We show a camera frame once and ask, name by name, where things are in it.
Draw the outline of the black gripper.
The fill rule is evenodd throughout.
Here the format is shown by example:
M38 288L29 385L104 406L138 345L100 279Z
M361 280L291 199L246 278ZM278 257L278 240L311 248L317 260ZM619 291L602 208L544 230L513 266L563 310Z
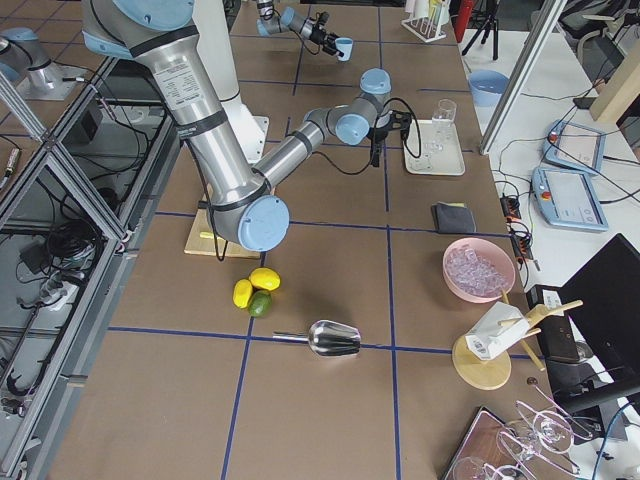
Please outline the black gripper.
M387 115L383 116L377 123L369 129L370 148L370 165L372 167L380 166L380 155L382 152L382 141L392 131L399 131L402 142L409 137L413 116L410 112L391 110Z
M329 18L330 14L328 12L319 12L316 14L316 17L312 20L310 40L318 45L324 53L336 56L338 55L338 49L336 47L338 35L326 29Z

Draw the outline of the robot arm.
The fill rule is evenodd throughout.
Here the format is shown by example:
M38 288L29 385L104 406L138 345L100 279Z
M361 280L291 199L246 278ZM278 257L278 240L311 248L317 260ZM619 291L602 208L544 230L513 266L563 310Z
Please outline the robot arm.
M341 106L314 109L256 164L250 164L216 92L237 89L224 8L219 1L85 1L83 36L89 50L135 61L152 74L204 178L209 223L220 237L251 251L276 247L289 210L273 195L328 137L348 145L390 121L391 79L365 71L360 92Z
M286 7L282 13L279 13L275 3L268 0L257 1L256 7L259 13L256 25L261 36L292 32L304 47L307 41L318 47L316 51L310 51L312 54L323 51L334 57L342 56L336 46L338 35L326 29L330 18L328 12L321 11L315 17L303 17L293 8Z

